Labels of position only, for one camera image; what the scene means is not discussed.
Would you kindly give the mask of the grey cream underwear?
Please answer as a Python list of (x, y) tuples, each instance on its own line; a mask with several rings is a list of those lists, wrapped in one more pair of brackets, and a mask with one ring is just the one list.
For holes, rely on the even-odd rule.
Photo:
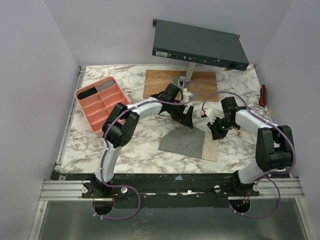
[(197, 127), (178, 127), (171, 130), (159, 141), (158, 149), (210, 162), (218, 161), (218, 140), (210, 132)]

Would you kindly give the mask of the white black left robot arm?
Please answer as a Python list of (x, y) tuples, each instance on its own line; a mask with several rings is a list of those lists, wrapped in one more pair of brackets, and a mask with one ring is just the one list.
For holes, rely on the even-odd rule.
[(90, 180), (93, 191), (101, 198), (107, 197), (111, 191), (109, 182), (114, 177), (114, 169), (120, 151), (133, 137), (137, 124), (147, 117), (163, 112), (170, 114), (172, 119), (188, 128), (193, 128), (193, 106), (184, 113), (187, 104), (195, 100), (197, 93), (184, 92), (170, 83), (165, 90), (151, 95), (148, 99), (136, 104), (117, 103), (102, 126), (103, 154), (99, 166)]

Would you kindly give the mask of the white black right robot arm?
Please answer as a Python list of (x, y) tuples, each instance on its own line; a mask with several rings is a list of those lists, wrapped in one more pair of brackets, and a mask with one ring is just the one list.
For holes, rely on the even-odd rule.
[(256, 180), (287, 170), (296, 162), (292, 130), (287, 125), (276, 125), (256, 115), (246, 106), (238, 106), (234, 97), (221, 101), (223, 117), (212, 118), (209, 110), (204, 113), (210, 120), (207, 123), (212, 139), (220, 140), (232, 130), (244, 128), (256, 139), (254, 161), (235, 171), (230, 178), (230, 191), (241, 196), (253, 186)]

